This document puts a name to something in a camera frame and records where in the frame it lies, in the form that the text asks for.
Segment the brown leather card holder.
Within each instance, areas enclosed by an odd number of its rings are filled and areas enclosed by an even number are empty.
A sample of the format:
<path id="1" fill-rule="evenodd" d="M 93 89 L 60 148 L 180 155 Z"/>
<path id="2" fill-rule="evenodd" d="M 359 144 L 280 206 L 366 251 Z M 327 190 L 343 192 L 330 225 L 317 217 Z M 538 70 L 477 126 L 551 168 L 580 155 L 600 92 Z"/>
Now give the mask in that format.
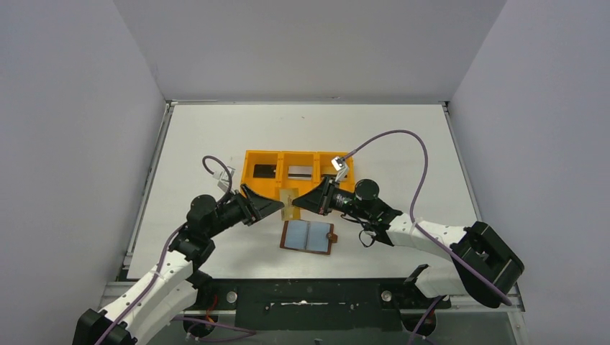
<path id="1" fill-rule="evenodd" d="M 330 255 L 338 241 L 334 225 L 319 221 L 285 221 L 279 247 L 281 249 Z"/>

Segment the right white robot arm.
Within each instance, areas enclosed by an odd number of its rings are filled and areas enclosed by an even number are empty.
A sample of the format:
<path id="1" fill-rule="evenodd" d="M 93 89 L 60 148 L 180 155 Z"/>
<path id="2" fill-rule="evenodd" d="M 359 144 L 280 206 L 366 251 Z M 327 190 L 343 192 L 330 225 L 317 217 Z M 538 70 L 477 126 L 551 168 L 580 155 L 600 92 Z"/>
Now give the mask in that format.
<path id="1" fill-rule="evenodd" d="M 407 279 L 426 298 L 469 295 L 488 308 L 512 304 L 509 292 L 524 264 L 491 226 L 482 221 L 450 226 L 418 220 L 390 207 L 379 193 L 378 184 L 370 179 L 358 181 L 350 192 L 325 177 L 291 204 L 323 216 L 340 212 L 359 223 L 375 243 L 408 247 L 445 260 L 440 266 L 421 264 Z"/>

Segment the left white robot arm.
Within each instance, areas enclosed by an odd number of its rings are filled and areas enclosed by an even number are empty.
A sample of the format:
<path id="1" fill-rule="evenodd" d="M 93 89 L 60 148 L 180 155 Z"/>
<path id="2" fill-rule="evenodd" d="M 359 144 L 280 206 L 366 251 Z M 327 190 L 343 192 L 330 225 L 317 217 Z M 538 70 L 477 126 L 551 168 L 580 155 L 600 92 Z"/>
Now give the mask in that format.
<path id="1" fill-rule="evenodd" d="M 199 288 L 210 281 L 200 271 L 215 249 L 214 236 L 242 223 L 250 226 L 281 210 L 280 201 L 258 195 L 247 185 L 228 191 L 220 201 L 195 197 L 186 222 L 166 240 L 157 263 L 130 289 L 100 310 L 78 319 L 74 344 L 146 344 L 191 307 Z"/>

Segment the gold numbered card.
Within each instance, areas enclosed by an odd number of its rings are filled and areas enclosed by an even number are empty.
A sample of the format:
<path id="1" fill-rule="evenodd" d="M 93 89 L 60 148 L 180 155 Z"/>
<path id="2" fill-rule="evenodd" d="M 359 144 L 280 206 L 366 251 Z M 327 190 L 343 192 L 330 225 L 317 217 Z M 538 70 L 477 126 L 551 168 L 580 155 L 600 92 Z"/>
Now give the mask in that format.
<path id="1" fill-rule="evenodd" d="M 293 205 L 293 200 L 299 197 L 299 190 L 297 188 L 283 188 L 279 190 L 279 196 L 280 201 L 284 204 L 284 207 L 281 209 L 281 220 L 300 220 L 300 209 Z"/>

